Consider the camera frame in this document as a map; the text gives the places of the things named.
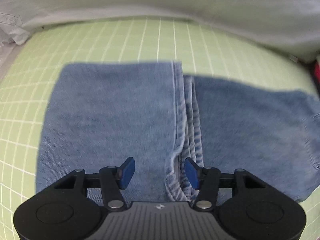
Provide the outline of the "blue denim jeans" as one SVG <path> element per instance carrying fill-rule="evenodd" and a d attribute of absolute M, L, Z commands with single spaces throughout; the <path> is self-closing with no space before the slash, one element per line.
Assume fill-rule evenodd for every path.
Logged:
<path fill-rule="evenodd" d="M 190 201 L 187 157 L 251 172 L 302 202 L 319 186 L 319 100 L 182 73 L 178 62 L 68 64 L 51 93 L 36 191 L 74 169 L 136 162 L 127 202 Z"/>

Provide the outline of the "green grid cutting mat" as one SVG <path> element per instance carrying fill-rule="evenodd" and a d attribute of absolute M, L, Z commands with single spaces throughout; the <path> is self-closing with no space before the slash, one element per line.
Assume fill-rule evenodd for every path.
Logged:
<path fill-rule="evenodd" d="M 43 29 L 1 81 L 1 239 L 18 239 L 12 215 L 35 191 L 44 113 L 61 68 L 75 61 L 180 60 L 190 74 L 316 95 L 308 69 L 288 57 L 194 22 L 138 18 Z"/>

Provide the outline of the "red folded garment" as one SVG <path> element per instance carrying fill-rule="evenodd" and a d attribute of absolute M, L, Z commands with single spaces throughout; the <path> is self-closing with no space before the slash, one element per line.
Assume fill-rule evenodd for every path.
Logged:
<path fill-rule="evenodd" d="M 320 65 L 317 61 L 313 68 L 313 76 L 318 84 L 320 84 Z"/>

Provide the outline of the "clear plastic bag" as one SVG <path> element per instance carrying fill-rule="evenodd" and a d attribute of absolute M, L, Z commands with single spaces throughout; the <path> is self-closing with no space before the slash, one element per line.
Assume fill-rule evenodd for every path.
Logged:
<path fill-rule="evenodd" d="M 1 60 L 0 60 L 0 80 L 2 81 L 15 61 L 16 57 L 20 54 L 24 45 L 17 45 L 15 43 L 5 44 L 1 47 Z"/>

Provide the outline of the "grey carrot print storage bag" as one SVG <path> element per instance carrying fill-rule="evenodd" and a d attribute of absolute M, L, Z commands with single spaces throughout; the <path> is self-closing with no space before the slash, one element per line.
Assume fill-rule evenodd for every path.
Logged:
<path fill-rule="evenodd" d="M 190 19 L 305 61 L 319 54 L 319 0 L 1 0 L 1 42 L 46 25 L 129 16 Z"/>

